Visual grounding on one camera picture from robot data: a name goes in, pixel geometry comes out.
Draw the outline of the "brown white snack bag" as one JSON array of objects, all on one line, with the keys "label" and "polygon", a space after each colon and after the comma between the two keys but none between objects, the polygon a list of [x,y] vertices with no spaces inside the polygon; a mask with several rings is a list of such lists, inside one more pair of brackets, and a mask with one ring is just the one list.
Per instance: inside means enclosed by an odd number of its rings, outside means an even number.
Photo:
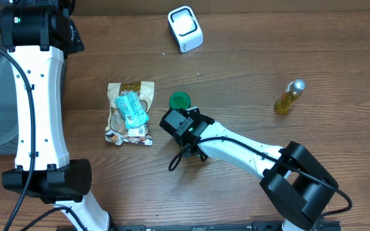
[{"label": "brown white snack bag", "polygon": [[105,127],[105,140],[117,146],[125,143],[143,144],[151,146],[153,144],[148,122],[144,125],[127,130],[125,120],[118,110],[114,100],[130,92],[139,95],[141,105],[148,115],[154,99],[155,83],[151,81],[139,81],[134,83],[109,83],[107,97],[109,99],[109,118]]}]

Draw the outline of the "green lid jar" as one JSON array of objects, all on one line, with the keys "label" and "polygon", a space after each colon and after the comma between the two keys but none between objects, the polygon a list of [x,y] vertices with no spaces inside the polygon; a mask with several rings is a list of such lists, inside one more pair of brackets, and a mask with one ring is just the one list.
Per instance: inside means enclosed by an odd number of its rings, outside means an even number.
[{"label": "green lid jar", "polygon": [[169,98],[169,106],[172,109],[188,109],[191,107],[191,98],[183,91],[174,92]]}]

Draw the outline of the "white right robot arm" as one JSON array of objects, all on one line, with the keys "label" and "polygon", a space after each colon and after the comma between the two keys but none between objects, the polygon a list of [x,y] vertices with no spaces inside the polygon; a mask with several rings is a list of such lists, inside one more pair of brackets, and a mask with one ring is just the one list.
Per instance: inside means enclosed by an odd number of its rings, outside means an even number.
[{"label": "white right robot arm", "polygon": [[173,171],[183,157],[224,160],[260,179],[260,186],[285,218],[283,230],[313,230],[338,188],[336,180],[301,144],[263,144],[238,135],[197,107],[169,109],[159,123],[182,148],[171,161]]}]

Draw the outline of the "teal snack packet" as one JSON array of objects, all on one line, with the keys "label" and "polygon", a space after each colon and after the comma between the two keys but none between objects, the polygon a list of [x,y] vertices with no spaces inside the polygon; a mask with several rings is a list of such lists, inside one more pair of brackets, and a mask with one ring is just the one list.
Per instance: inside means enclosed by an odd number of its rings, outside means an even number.
[{"label": "teal snack packet", "polygon": [[119,96],[114,102],[125,120],[127,130],[138,128],[148,122],[149,117],[141,105],[138,93],[130,92]]}]

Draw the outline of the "yellow oil bottle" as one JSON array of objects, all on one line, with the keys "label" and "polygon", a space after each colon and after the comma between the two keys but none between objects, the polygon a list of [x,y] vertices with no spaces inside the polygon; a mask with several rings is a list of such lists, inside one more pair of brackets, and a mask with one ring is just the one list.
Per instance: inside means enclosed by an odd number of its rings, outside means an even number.
[{"label": "yellow oil bottle", "polygon": [[274,111],[277,114],[287,114],[294,102],[300,98],[305,88],[306,84],[302,79],[290,82],[282,96],[274,103]]}]

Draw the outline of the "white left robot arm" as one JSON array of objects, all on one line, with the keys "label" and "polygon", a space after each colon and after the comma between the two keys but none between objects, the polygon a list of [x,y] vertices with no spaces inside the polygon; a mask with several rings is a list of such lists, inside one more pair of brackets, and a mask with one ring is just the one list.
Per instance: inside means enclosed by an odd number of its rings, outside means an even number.
[{"label": "white left robot arm", "polygon": [[13,1],[0,15],[3,54],[15,78],[18,146],[3,187],[61,210],[77,230],[112,230],[91,192],[86,159],[71,159],[62,127],[61,83],[68,55],[84,50],[75,2]]}]

